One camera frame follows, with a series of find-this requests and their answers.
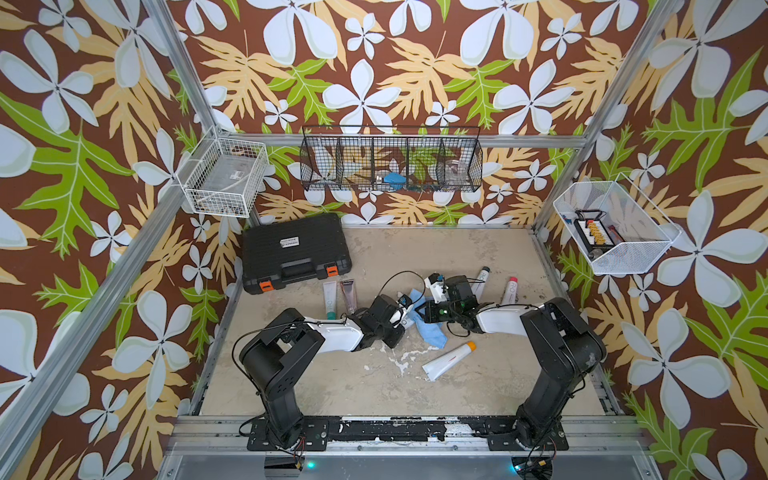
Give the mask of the silver purple toothpaste tube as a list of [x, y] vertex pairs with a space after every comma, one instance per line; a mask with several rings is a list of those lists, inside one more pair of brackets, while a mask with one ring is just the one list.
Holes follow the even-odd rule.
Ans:
[[352, 315], [358, 309], [355, 281], [353, 279], [343, 280], [340, 282], [340, 286], [345, 302], [346, 313]]

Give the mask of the white tube grey cap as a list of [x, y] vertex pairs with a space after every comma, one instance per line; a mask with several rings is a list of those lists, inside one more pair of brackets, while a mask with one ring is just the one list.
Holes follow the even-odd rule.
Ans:
[[471, 290], [474, 296], [480, 300], [484, 289], [489, 280], [491, 270], [488, 266], [483, 266], [479, 273], [470, 280]]

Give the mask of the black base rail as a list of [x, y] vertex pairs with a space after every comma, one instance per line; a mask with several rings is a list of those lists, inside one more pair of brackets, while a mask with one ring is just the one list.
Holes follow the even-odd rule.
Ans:
[[492, 451], [525, 451], [513, 416], [358, 418], [306, 416], [291, 436], [305, 451], [319, 452], [331, 442], [448, 441], [482, 439]]

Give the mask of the white tube orange cap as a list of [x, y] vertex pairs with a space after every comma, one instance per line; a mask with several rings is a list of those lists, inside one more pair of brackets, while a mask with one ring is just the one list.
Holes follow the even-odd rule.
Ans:
[[459, 347], [441, 355], [440, 357], [424, 364], [422, 370], [427, 378], [434, 382], [440, 376], [456, 366], [460, 361], [469, 356], [476, 350], [477, 346], [473, 341], [468, 341]]

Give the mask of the blue microfiber cloth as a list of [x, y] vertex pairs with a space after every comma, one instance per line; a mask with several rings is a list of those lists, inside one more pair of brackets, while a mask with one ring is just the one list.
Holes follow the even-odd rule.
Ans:
[[415, 325], [422, 339], [430, 346], [443, 349], [447, 344], [447, 336], [437, 323], [426, 323], [426, 302], [430, 297], [421, 291], [412, 289], [408, 294], [412, 308], [406, 313], [406, 324]]

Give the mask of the black box yellow items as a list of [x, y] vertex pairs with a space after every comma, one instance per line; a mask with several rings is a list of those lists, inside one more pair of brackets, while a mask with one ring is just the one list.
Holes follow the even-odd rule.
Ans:
[[616, 241], [609, 233], [603, 219], [606, 213], [598, 209], [579, 209], [575, 211], [577, 233], [590, 251], [607, 252], [616, 246]]

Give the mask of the black tool case orange latches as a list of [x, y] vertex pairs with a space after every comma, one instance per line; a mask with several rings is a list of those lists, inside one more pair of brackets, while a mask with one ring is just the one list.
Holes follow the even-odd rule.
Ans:
[[242, 262], [242, 284], [251, 295], [352, 269], [341, 219], [332, 213], [248, 230]]

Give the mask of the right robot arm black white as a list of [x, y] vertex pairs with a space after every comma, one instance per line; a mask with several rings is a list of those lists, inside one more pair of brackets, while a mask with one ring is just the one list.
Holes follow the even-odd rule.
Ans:
[[607, 356], [599, 336], [563, 297], [539, 305], [480, 302], [464, 275], [424, 280], [432, 298], [419, 309], [427, 324], [456, 323], [474, 334], [510, 334], [528, 339], [540, 372], [517, 408], [512, 439], [532, 450], [556, 433], [568, 402], [586, 376]]

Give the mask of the white tube teal cap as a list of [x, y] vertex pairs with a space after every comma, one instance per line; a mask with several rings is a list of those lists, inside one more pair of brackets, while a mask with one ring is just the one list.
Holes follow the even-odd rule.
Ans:
[[336, 320], [337, 282], [327, 281], [323, 283], [323, 299], [327, 320]]

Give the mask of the white tube pink cap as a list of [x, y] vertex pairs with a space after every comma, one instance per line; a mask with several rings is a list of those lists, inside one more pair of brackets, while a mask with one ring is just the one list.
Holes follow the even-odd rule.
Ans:
[[510, 277], [501, 300], [502, 305], [515, 304], [517, 302], [518, 279]]

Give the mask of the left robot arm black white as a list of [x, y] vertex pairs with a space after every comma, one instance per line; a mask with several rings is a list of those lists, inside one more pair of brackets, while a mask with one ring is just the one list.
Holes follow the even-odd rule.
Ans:
[[242, 348], [239, 361], [260, 395], [268, 444], [288, 449], [300, 441], [304, 415], [294, 387], [316, 355], [358, 352], [377, 341], [395, 347], [412, 305], [381, 294], [342, 321], [318, 320], [287, 308], [261, 329]]

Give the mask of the blue object in basket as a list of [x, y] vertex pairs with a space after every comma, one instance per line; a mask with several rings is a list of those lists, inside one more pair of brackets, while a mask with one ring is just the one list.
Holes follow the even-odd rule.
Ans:
[[393, 188], [403, 188], [406, 185], [406, 178], [395, 172], [391, 172], [385, 176], [384, 181]]

